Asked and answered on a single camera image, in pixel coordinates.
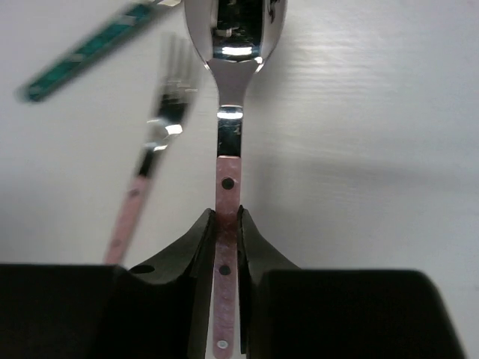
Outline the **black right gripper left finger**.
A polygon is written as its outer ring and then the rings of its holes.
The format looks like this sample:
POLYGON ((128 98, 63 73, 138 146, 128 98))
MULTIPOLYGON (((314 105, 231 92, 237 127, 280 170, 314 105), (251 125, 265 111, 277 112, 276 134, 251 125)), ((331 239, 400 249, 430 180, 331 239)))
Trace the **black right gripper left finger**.
POLYGON ((204 358, 215 225, 214 211, 206 209, 179 239, 129 270, 145 285, 129 358, 204 358))

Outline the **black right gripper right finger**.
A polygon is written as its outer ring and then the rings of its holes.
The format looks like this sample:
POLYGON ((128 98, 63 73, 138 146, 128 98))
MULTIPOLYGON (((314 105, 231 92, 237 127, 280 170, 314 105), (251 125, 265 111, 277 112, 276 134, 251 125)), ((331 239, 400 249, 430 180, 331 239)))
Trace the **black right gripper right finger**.
POLYGON ((299 270, 296 264, 269 243, 243 206, 238 215, 238 285, 240 350, 247 358, 270 358, 273 344, 269 276, 274 271, 299 270))

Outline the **pink handled spoon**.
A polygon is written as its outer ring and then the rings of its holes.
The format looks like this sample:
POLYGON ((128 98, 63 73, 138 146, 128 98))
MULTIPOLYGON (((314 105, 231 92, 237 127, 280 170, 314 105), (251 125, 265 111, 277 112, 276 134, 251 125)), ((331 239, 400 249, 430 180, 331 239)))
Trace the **pink handled spoon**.
POLYGON ((286 1, 186 1, 192 44, 216 83, 216 239, 213 266, 215 358, 231 358, 237 295, 237 246, 245 95, 274 52, 286 1))

